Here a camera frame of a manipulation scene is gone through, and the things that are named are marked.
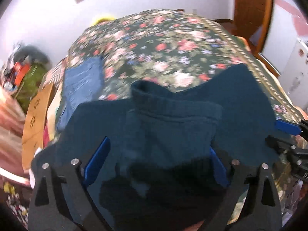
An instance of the silver bolt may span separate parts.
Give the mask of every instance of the silver bolt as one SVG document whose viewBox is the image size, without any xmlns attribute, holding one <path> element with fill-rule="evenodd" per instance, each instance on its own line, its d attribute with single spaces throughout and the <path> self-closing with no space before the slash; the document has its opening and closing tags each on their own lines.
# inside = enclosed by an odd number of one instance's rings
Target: silver bolt
<svg viewBox="0 0 308 231">
<path fill-rule="evenodd" d="M 76 165 L 76 164 L 79 163 L 79 159 L 75 158 L 75 159 L 71 160 L 70 163 L 71 163 L 72 165 Z"/>
<path fill-rule="evenodd" d="M 232 160 L 231 162 L 233 165 L 238 166 L 240 165 L 240 161 L 239 160 Z"/>
<path fill-rule="evenodd" d="M 48 163 L 44 163 L 43 166 L 42 166 L 43 169 L 46 169 L 46 168 L 48 168 L 48 167 L 49 167 L 49 164 L 48 164 Z"/>
<path fill-rule="evenodd" d="M 269 166 L 268 166 L 266 163 L 262 163 L 262 167 L 263 167 L 264 169 L 268 169 L 268 168 L 269 168 Z"/>
</svg>

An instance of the cardboard piece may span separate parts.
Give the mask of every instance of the cardboard piece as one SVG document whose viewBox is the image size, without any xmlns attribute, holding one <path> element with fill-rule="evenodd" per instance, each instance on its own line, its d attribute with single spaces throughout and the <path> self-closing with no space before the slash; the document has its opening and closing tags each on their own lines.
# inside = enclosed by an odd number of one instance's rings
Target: cardboard piece
<svg viewBox="0 0 308 231">
<path fill-rule="evenodd" d="M 36 150 L 44 147 L 43 134 L 47 109 L 53 97 L 53 84 L 46 85 L 31 100 L 23 130 L 23 169 L 29 170 Z"/>
</svg>

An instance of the floor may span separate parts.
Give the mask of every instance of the floor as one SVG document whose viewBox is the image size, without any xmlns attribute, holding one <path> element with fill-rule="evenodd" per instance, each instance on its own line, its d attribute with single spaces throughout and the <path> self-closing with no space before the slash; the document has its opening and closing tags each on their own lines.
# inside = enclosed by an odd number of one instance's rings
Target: floor
<svg viewBox="0 0 308 231">
<path fill-rule="evenodd" d="M 239 36 L 238 35 L 238 30 L 237 30 L 237 27 L 234 23 L 232 22 L 221 22 L 220 23 L 221 26 L 223 26 L 231 35 L 234 35 L 234 36 Z M 251 49 L 251 52 L 252 53 L 255 53 L 257 47 L 255 45 L 253 45 L 249 39 L 246 39 L 247 42 L 248 42 L 248 45 Z"/>
</svg>

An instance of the bedspread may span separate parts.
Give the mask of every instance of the bedspread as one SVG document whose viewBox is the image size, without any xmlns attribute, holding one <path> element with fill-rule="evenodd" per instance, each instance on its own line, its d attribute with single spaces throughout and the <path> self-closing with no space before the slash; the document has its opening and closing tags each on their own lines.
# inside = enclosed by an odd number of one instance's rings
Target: bedspread
<svg viewBox="0 0 308 231">
<path fill-rule="evenodd" d="M 245 63 L 269 98 L 277 119 L 302 119 L 266 68 L 240 46 L 224 28 L 200 16 L 148 10 L 86 29 L 69 49 L 66 69 L 102 55 L 105 86 L 100 99 L 115 100 L 129 97 L 130 84 L 139 79 L 178 92 L 206 82 L 232 65 Z M 284 155 L 274 167 L 274 178 L 284 208 L 285 192 L 294 182 Z M 238 214 L 235 210 L 233 220 Z"/>
</svg>

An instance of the folded blue garment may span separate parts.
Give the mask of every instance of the folded blue garment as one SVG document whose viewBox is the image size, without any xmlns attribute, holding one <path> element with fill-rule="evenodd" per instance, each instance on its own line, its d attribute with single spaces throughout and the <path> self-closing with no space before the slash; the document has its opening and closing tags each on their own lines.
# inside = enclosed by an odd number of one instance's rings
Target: folded blue garment
<svg viewBox="0 0 308 231">
<path fill-rule="evenodd" d="M 79 104 L 98 99 L 104 84 L 102 69 L 102 59 L 92 57 L 65 71 L 62 90 L 64 109 L 56 125 L 58 132 L 64 130 Z"/>
</svg>

